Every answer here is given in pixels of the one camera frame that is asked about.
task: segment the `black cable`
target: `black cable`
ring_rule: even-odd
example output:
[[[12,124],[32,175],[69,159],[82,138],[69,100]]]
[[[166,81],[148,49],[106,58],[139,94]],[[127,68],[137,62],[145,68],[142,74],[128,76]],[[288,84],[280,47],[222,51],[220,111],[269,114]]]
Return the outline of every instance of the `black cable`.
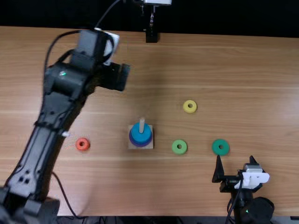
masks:
[[[230,210],[228,211],[228,216],[226,217],[226,220],[225,220],[225,223],[224,223],[224,224],[228,224],[228,222],[229,222],[230,215],[232,214],[232,211],[233,211],[233,209],[234,209],[234,207],[235,207],[235,203],[237,202],[238,196],[239,196],[239,194],[240,194],[240,192],[241,192],[242,185],[243,185],[243,177],[241,177],[241,181],[240,181],[240,186],[239,186],[238,193],[237,193],[237,195],[235,196],[235,199],[234,199],[234,201],[233,201],[233,203],[232,203],[232,206],[230,207]]]
[[[66,32],[66,33],[63,33],[63,34],[60,34],[58,35],[54,40],[53,42],[51,43],[51,45],[49,46],[48,48],[48,51],[47,51],[47,54],[46,54],[46,58],[45,58],[45,62],[44,62],[44,65],[43,65],[43,74],[45,75],[46,74],[46,70],[47,70],[47,67],[48,67],[48,60],[49,60],[49,57],[50,57],[50,53],[52,51],[52,48],[54,47],[55,43],[62,37],[64,36],[67,36],[67,35],[71,35],[71,34],[77,34],[79,33],[81,30],[74,30],[74,31],[69,31],[69,32]]]
[[[230,200],[229,200],[229,202],[228,202],[228,206],[227,206],[227,208],[226,208],[227,211],[229,211],[231,203],[232,203],[232,199],[230,198]],[[235,220],[234,220],[232,217],[229,217],[229,222],[230,222],[231,224],[234,224]]]
[[[98,25],[102,22],[102,20],[104,19],[104,17],[107,15],[107,13],[113,8],[113,6],[115,6],[116,3],[118,3],[120,0],[116,0],[114,3],[112,3],[112,5],[106,10],[106,12],[102,15],[102,17],[99,19],[97,25],[95,25],[94,28],[97,28]]]
[[[85,219],[87,216],[84,216],[84,217],[78,217],[78,216],[76,215],[76,213],[74,212],[74,210],[71,208],[71,205],[70,205],[70,203],[69,203],[69,200],[67,199],[67,196],[66,196],[65,191],[64,191],[64,188],[63,188],[63,186],[62,186],[62,184],[61,184],[61,182],[60,182],[60,179],[58,178],[58,176],[56,175],[56,173],[52,172],[52,174],[53,174],[53,176],[56,178],[56,180],[57,180],[57,182],[58,182],[58,184],[59,184],[59,187],[60,187],[60,189],[61,189],[61,192],[62,192],[62,194],[63,194],[63,196],[64,196],[64,199],[65,199],[65,201],[66,201],[66,203],[67,203],[67,206],[69,207],[69,209],[70,209],[71,213],[73,214],[73,216],[74,216],[76,219],[83,219],[83,221],[84,221],[84,219]]]

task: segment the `blue ring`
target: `blue ring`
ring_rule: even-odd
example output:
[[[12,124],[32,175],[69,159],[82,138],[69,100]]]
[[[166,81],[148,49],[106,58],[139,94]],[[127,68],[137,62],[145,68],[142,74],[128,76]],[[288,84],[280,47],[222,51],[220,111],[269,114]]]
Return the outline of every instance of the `blue ring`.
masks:
[[[143,133],[139,132],[139,123],[133,125],[129,133],[130,141],[138,147],[146,146],[152,140],[152,132],[148,124],[144,124]]]
[[[147,142],[145,142],[145,143],[143,143],[143,144],[138,144],[137,142],[134,141],[131,131],[130,131],[130,134],[129,134],[130,142],[131,142],[134,146],[137,146],[137,147],[144,147],[144,146],[147,146],[147,145],[151,142],[152,137],[153,137],[152,134],[150,134],[150,138],[149,138],[149,140],[148,140]]]

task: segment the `wood grain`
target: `wood grain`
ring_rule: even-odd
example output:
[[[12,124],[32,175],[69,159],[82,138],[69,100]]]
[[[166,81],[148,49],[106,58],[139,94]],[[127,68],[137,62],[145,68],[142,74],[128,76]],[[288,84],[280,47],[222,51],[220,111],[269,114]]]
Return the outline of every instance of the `wood grain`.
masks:
[[[41,104],[45,52],[63,29],[0,28],[0,184],[21,156]],[[143,33],[117,32],[114,60],[132,66],[123,93],[98,88],[71,127],[55,171],[81,215],[223,216],[229,194],[212,184],[217,138],[231,146],[223,165],[236,174],[250,155],[271,181],[255,196],[275,203],[275,215],[299,214],[298,39],[161,34],[146,44]],[[51,62],[76,45],[63,38]],[[187,114],[183,102],[198,110]],[[154,126],[155,149],[129,151],[128,125],[144,116]],[[88,137],[91,149],[74,148]],[[176,156],[171,143],[184,139]],[[55,180],[50,196],[61,201]]]

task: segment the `red ring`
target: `red ring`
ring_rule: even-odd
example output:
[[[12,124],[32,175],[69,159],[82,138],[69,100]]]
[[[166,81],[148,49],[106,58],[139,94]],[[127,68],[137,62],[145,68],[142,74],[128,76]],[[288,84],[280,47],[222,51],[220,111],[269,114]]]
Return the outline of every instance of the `red ring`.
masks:
[[[76,148],[79,151],[86,151],[89,149],[89,147],[90,147],[90,142],[86,138],[79,138],[76,141]]]

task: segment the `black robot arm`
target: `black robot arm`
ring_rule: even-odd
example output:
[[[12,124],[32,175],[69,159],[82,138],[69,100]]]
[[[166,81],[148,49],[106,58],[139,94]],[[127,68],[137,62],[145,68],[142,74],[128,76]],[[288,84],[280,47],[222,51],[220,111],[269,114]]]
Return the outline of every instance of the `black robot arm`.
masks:
[[[111,63],[114,37],[102,31],[80,32],[71,49],[44,76],[43,104],[26,149],[0,189],[0,223],[51,223],[59,201],[47,198],[61,145],[87,97],[96,86],[122,91],[129,66]],[[63,61],[71,56],[69,63]]]
[[[224,175],[221,158],[217,156],[212,182],[221,183],[221,193],[231,194],[225,224],[271,224],[274,204],[264,197],[253,198],[253,193],[257,192],[269,177],[253,156],[250,156],[249,163],[245,163],[243,169],[238,170],[237,175]],[[230,217],[232,210],[234,220]]]

